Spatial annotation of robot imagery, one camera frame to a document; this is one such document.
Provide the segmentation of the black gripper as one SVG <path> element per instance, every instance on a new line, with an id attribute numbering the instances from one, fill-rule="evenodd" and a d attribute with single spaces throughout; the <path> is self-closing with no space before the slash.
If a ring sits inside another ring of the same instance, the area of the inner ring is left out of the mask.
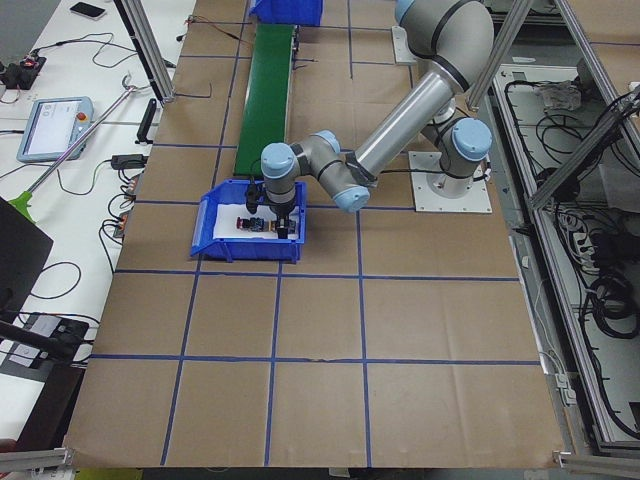
<path id="1" fill-rule="evenodd" d="M 288 237 L 290 234 L 289 215 L 295 208 L 295 185 L 292 184 L 284 193 L 277 193 L 268 183 L 250 180 L 245 191 L 245 205 L 251 214 L 257 212 L 259 205 L 268 206 L 277 218 L 277 235 Z"/>

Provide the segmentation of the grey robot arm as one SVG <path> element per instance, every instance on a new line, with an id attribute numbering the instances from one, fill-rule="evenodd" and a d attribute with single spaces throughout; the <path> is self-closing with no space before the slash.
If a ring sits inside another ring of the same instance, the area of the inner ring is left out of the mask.
<path id="1" fill-rule="evenodd" d="M 469 90 L 490 59 L 494 27 L 480 1 L 399 1 L 395 18 L 420 62 L 421 78 L 361 146 L 341 153 L 336 136 L 322 130 L 262 150 L 263 184 L 248 190 L 246 207 L 255 211 L 263 197 L 276 216 L 279 238 L 289 235 L 297 178 L 314 177 L 340 209 L 360 210 L 384 168 L 456 95 Z"/>
<path id="2" fill-rule="evenodd" d="M 438 10 L 432 1 L 402 0 L 396 2 L 397 24 L 408 32 L 424 32 L 436 25 Z"/>

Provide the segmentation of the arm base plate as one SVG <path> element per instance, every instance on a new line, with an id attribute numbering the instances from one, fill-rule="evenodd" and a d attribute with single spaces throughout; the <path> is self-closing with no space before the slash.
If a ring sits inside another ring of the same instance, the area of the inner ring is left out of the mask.
<path id="1" fill-rule="evenodd" d="M 487 182 L 480 165 L 467 179 L 436 173 L 440 152 L 408 153 L 415 210 L 419 213 L 491 214 Z"/>
<path id="2" fill-rule="evenodd" d="M 393 26 L 391 28 L 391 37 L 395 63 L 401 66 L 415 65 L 417 63 L 416 57 L 409 49 L 406 30 L 400 26 Z"/>

